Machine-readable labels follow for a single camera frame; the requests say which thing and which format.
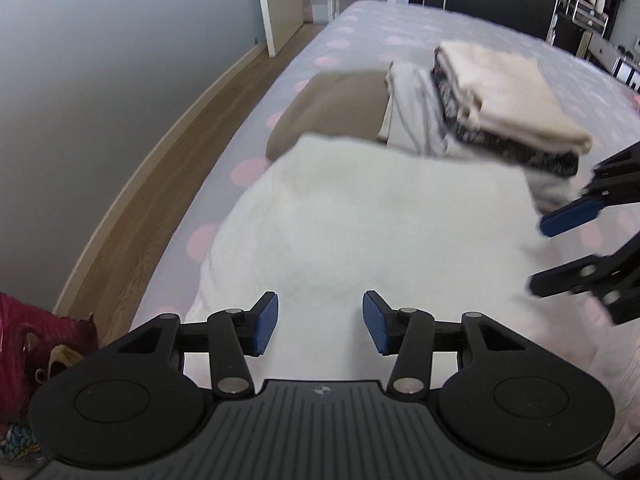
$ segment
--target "pink bag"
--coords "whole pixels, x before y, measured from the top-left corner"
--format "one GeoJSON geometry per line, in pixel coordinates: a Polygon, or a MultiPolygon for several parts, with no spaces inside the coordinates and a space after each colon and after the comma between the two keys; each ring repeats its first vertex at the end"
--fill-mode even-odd
{"type": "Polygon", "coordinates": [[[0,422],[26,421],[37,387],[97,349],[93,319],[55,316],[0,292],[0,422]]]}

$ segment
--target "folded clothes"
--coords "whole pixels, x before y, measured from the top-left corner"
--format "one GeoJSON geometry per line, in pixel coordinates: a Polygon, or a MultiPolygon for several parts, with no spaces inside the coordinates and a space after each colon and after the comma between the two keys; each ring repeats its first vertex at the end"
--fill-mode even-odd
{"type": "Polygon", "coordinates": [[[558,176],[574,176],[578,173],[578,155],[574,152],[545,152],[528,146],[511,137],[504,137],[483,129],[471,129],[466,121],[460,121],[460,102],[458,94],[452,89],[446,72],[436,58],[433,68],[433,80],[438,89],[438,98],[442,104],[447,128],[463,144],[476,144],[523,166],[548,171],[558,176]]]}
{"type": "Polygon", "coordinates": [[[460,104],[458,121],[551,153],[587,153],[591,136],[566,115],[535,59],[446,41],[436,59],[460,104]]]}
{"type": "MultiPolygon", "coordinates": [[[[500,160],[514,164],[478,145],[463,144],[447,128],[438,91],[427,68],[394,63],[386,76],[390,99],[378,134],[390,148],[421,156],[500,160]]],[[[524,167],[531,196],[547,213],[576,198],[567,178],[524,167]]]]}

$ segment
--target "blue rubber fingertip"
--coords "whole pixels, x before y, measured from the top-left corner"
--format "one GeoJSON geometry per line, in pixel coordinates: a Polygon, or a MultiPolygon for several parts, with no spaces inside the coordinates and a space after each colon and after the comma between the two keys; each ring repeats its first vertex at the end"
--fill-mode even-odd
{"type": "Polygon", "coordinates": [[[390,338],[386,333],[385,317],[368,294],[362,297],[362,317],[378,352],[382,355],[388,355],[390,338]]]}
{"type": "Polygon", "coordinates": [[[543,216],[540,220],[540,232],[551,238],[595,220],[604,208],[605,205],[600,200],[578,199],[558,211],[543,216]]]}
{"type": "Polygon", "coordinates": [[[264,308],[255,325],[254,351],[258,355],[264,354],[271,339],[271,334],[278,322],[278,296],[273,295],[271,301],[264,308]]]}

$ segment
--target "polka dot bed sheet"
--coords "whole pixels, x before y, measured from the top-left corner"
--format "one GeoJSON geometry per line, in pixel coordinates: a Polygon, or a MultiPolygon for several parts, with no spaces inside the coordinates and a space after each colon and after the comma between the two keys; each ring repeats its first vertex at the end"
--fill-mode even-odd
{"type": "MultiPolygon", "coordinates": [[[[572,186],[591,178],[590,168],[640,140],[640,114],[629,90],[596,67],[543,41],[462,14],[417,6],[361,0],[329,24],[280,75],[223,152],[174,233],[136,314],[132,328],[157,314],[190,309],[204,259],[220,224],[242,192],[268,168],[267,139],[294,97],[316,73],[325,70],[386,68],[392,61],[433,62],[445,40],[473,41],[487,47],[535,57],[564,111],[594,137],[580,161],[572,186]]],[[[640,230],[640,205],[605,209],[596,221],[554,238],[565,261],[617,250],[640,230]]],[[[594,327],[610,320],[599,303],[583,295],[594,327]]],[[[629,355],[640,359],[638,338],[629,355]]],[[[629,406],[629,434],[640,431],[640,396],[629,406]]]]}

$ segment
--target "mattress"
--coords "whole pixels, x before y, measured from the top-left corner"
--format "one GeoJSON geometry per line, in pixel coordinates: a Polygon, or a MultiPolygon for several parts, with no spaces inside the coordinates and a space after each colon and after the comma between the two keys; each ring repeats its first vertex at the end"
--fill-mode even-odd
{"type": "MultiPolygon", "coordinates": [[[[593,164],[639,140],[640,116],[629,90],[596,67],[543,41],[462,14],[360,0],[291,62],[238,129],[174,233],[132,328],[163,312],[184,318],[198,290],[200,264],[218,227],[244,190],[267,169],[264,150],[270,131],[311,77],[322,70],[386,68],[394,60],[431,64],[433,50],[443,40],[475,41],[538,60],[565,113],[594,137],[593,149],[581,158],[572,180],[575,189],[588,183],[593,164]]],[[[606,208],[596,221],[553,238],[552,243],[564,261],[570,261],[613,252],[638,230],[640,206],[617,206],[606,208]]],[[[587,295],[579,296],[579,301],[594,328],[608,325],[596,301],[587,295]]],[[[640,413],[640,404],[631,408],[640,413]]],[[[626,456],[638,454],[640,449],[634,446],[626,452],[626,456]]],[[[618,468],[625,465],[624,458],[616,461],[618,468]]]]}

